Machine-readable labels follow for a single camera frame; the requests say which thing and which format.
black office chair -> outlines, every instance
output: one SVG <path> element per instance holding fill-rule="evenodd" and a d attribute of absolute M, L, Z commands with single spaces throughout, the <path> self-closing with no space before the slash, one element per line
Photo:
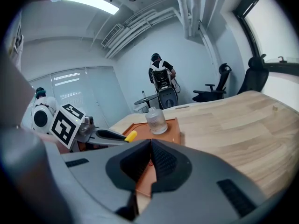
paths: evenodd
<path fill-rule="evenodd" d="M 227 65 L 227 63 L 222 64 L 219 67 L 219 73 L 221 74 L 221 77 L 216 90 L 213 90 L 213 87 L 215 86 L 214 84 L 206 84 L 206 86 L 210 86 L 211 91 L 193 91 L 194 93 L 198 94 L 198 96 L 193 97 L 193 100 L 196 102 L 207 102 L 222 99 L 223 94 L 226 94 L 225 88 L 223 87 L 231 71 L 232 69 Z"/>
<path fill-rule="evenodd" d="M 265 63 L 263 58 L 265 56 L 266 54 L 262 54 L 259 57 L 252 57 L 249 59 L 249 69 L 246 71 L 243 84 L 238 94 L 245 91 L 261 92 L 269 76 L 268 69 L 263 67 L 263 64 Z"/>

orange tray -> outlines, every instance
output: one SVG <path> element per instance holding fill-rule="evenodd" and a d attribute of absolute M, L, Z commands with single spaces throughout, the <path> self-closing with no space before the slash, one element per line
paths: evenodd
<path fill-rule="evenodd" d="M 137 131 L 137 136 L 134 141 L 145 140 L 145 139 L 158 139 L 164 140 L 168 142 L 173 142 L 177 144 L 181 144 L 181 132 L 178 125 L 178 119 L 169 119 L 166 121 L 167 123 L 167 131 L 162 134 L 152 134 L 150 131 L 150 127 L 148 123 L 140 123 L 140 124 L 132 124 L 123 135 L 128 136 L 128 134 L 135 130 Z M 156 170 L 152 163 L 149 161 L 149 164 L 145 168 L 141 178 L 136 184 L 136 191 L 142 193 L 146 196 L 151 196 L 151 185 L 157 181 L 156 178 Z"/>

person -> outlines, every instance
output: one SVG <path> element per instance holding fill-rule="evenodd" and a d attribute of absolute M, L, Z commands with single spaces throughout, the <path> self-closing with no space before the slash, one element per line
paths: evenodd
<path fill-rule="evenodd" d="M 46 96 L 46 90 L 43 88 L 43 87 L 39 87 L 36 89 L 36 94 L 35 94 L 35 101 L 33 103 L 33 106 L 32 106 L 32 111 L 31 111 L 31 122 L 32 124 L 34 123 L 34 109 L 36 107 L 38 107 L 39 105 L 44 105 L 46 106 L 51 115 L 54 116 L 55 113 L 56 113 L 56 110 L 59 108 L 59 104 L 58 102 L 56 101 L 56 99 L 54 97 L 47 97 Z"/>
<path fill-rule="evenodd" d="M 165 68 L 167 68 L 171 72 L 171 79 L 174 79 L 174 77 L 176 76 L 176 71 L 174 70 L 173 66 L 170 65 L 167 61 L 163 61 L 158 53 L 154 53 L 151 56 L 151 61 L 153 62 L 152 65 L 154 65 L 157 68 L 159 68 L 160 62 L 162 61 L 163 62 L 162 66 L 164 66 Z M 150 79 L 150 82 L 153 84 L 154 83 L 154 78 L 152 76 L 152 71 L 153 71 L 153 69 L 150 67 L 149 68 L 149 79 Z M 174 90 L 176 90 L 173 83 L 171 83 L 171 86 Z M 159 106 L 160 106 L 160 109 L 162 110 L 163 108 L 162 108 L 162 105 L 160 103 L 160 100 L 159 100 Z"/>

chair headrest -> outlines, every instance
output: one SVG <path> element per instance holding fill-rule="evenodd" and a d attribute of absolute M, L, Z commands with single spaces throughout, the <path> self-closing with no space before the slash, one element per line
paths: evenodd
<path fill-rule="evenodd" d="M 223 72 L 225 72 L 225 71 L 229 71 L 229 72 L 232 71 L 232 69 L 230 68 L 230 66 L 228 66 L 227 63 L 223 63 L 223 64 L 219 67 L 219 73 L 220 73 L 221 75 L 222 75 Z"/>
<path fill-rule="evenodd" d="M 263 64 L 265 63 L 263 58 L 265 56 L 266 54 L 262 54 L 261 56 L 250 58 L 248 61 L 248 66 L 253 70 L 263 70 Z"/>

yellow tip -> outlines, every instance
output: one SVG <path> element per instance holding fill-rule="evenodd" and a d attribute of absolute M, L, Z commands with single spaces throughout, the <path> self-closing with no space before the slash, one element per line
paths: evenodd
<path fill-rule="evenodd" d="M 129 135 L 125 138 L 125 141 L 132 142 L 134 138 L 137 136 L 137 131 L 133 130 Z"/>

